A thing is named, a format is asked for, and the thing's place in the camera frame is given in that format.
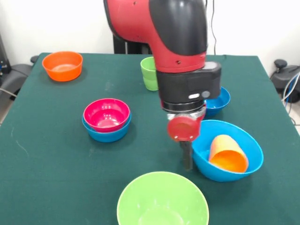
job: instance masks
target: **plastic bowl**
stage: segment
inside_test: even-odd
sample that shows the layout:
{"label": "plastic bowl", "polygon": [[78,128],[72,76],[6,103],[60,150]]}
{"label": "plastic bowl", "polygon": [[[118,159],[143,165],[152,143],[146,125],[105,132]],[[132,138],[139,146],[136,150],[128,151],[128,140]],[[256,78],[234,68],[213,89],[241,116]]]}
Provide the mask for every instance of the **plastic bowl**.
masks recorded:
{"label": "plastic bowl", "polygon": [[117,130],[114,132],[109,132],[109,133],[100,133],[100,132],[96,132],[93,128],[91,128],[85,122],[84,117],[82,116],[82,123],[83,123],[84,127],[87,129],[91,138],[93,138],[94,140],[96,140],[98,142],[104,142],[104,143],[115,142],[115,141],[121,139],[122,137],[124,137],[128,132],[130,121],[131,121],[131,114],[130,114],[128,120],[126,121],[125,125],[120,130]]}
{"label": "plastic bowl", "polygon": [[206,114],[205,116],[214,116],[218,114],[230,102],[229,92],[221,87],[221,94],[214,99],[206,100]]}
{"label": "plastic bowl", "polygon": [[83,57],[76,52],[55,52],[47,55],[42,62],[49,77],[65,82],[76,79],[83,67]]}
{"label": "plastic bowl", "polygon": [[101,133],[121,129],[128,120],[129,115],[128,105],[114,98],[103,98],[94,101],[83,112],[86,123]]}
{"label": "plastic bowl", "polygon": [[119,225],[207,225],[209,210],[202,192],[185,177],[151,172],[123,190],[117,218]]}
{"label": "plastic bowl", "polygon": [[[234,181],[257,171],[263,164],[263,151],[256,140],[241,128],[224,121],[203,120],[201,134],[193,141],[193,158],[200,172],[207,178],[219,181]],[[230,172],[218,168],[208,161],[210,145],[218,135],[229,135],[246,154],[249,166],[246,172]]]}

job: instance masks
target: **green cup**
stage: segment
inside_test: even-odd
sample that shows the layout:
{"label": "green cup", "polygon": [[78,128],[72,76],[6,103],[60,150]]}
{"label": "green cup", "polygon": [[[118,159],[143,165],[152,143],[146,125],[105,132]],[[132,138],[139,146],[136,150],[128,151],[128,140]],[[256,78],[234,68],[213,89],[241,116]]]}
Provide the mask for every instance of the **green cup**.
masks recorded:
{"label": "green cup", "polygon": [[207,225],[209,210],[199,188],[171,172],[150,172],[130,182],[117,205],[119,225]]}
{"label": "green cup", "polygon": [[142,78],[148,90],[158,90],[156,68],[153,57],[147,57],[141,61]]}

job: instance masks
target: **dark green table surface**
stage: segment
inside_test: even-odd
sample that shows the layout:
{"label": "dark green table surface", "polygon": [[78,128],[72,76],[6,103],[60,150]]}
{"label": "dark green table surface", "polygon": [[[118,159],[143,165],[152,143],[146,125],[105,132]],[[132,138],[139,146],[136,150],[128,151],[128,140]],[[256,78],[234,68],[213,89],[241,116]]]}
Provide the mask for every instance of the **dark green table surface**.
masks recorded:
{"label": "dark green table surface", "polygon": [[[65,83],[48,78],[45,56],[0,127],[1,225],[117,225],[123,188],[152,171],[193,181],[207,199],[210,225],[299,224],[300,138],[257,57],[208,57],[222,63],[232,97],[215,118],[248,131],[265,157],[252,176],[217,183],[184,171],[158,94],[144,87],[145,55],[83,54],[81,76]],[[122,140],[104,144],[88,136],[81,116],[107,97],[128,103],[132,123]]]}

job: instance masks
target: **magenta bowl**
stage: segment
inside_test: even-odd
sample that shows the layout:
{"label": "magenta bowl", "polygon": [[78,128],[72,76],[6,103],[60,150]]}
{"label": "magenta bowl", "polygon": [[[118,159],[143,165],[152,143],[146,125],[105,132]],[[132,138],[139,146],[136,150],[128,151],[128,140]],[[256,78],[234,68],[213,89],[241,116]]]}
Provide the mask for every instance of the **magenta bowl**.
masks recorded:
{"label": "magenta bowl", "polygon": [[106,133],[121,129],[130,115],[128,105],[118,99],[103,98],[89,104],[83,118],[98,132]]}

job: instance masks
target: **orange bowl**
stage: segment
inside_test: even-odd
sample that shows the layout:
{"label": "orange bowl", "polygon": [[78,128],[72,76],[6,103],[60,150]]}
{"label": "orange bowl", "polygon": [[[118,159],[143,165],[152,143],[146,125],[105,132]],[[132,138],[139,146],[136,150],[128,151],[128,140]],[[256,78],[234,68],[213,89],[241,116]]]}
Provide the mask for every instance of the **orange bowl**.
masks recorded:
{"label": "orange bowl", "polygon": [[83,67],[83,57],[76,52],[55,52],[47,55],[42,62],[49,77],[65,82],[76,79]]}

